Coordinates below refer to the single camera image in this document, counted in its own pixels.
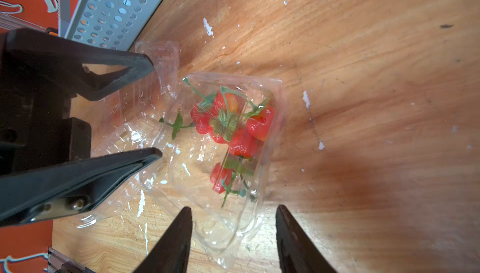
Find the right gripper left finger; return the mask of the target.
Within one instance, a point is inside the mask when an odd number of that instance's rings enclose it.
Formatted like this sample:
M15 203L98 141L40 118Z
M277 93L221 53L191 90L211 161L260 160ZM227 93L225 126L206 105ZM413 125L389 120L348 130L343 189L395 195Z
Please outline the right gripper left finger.
M186 273L192 231L192 210L184 207L134 273Z

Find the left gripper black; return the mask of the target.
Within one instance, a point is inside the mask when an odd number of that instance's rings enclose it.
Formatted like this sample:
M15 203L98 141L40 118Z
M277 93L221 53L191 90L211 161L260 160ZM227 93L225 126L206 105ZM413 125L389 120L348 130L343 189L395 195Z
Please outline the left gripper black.
M145 54L32 29L1 34L1 227L93 211L162 158L147 148L88 159L91 126L70 116L78 95L99 101L153 70Z

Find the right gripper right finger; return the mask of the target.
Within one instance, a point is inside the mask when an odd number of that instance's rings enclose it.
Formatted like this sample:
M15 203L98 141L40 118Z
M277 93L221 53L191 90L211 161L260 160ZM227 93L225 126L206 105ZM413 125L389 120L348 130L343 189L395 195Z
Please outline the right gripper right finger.
M276 239L279 265L284 273L334 273L285 205L276 211Z

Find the clear clamshell container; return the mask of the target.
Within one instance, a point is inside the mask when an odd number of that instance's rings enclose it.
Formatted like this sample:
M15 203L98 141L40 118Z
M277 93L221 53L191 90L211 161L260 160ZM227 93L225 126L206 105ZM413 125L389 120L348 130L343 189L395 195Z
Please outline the clear clamshell container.
M136 53L146 54L154 63L154 72L125 90L102 100L112 106L106 121L112 123L103 139L96 139L93 156L106 156L141 148L156 148L162 158L130 177L98 209L73 220L82 229L100 221L124 214L138 200L137 214L145 210L146 198L155 200L167 213L177 214L182 208L192 210L195 243L206 251L210 261L225 269L233 267L240 245L251 240L263 223L263 196L276 139L281 132L286 98L281 79L265 76L195 72L185 77L209 93L213 86L241 85L271 91L277 100L272 129L254 165L253 191L256 202L248 197L224 196L213 191L210 172L225 156L222 147L195 131L171 139L171 129L159 120L172 122L177 108L186 110L196 97L177 78L180 48L174 42L137 42Z

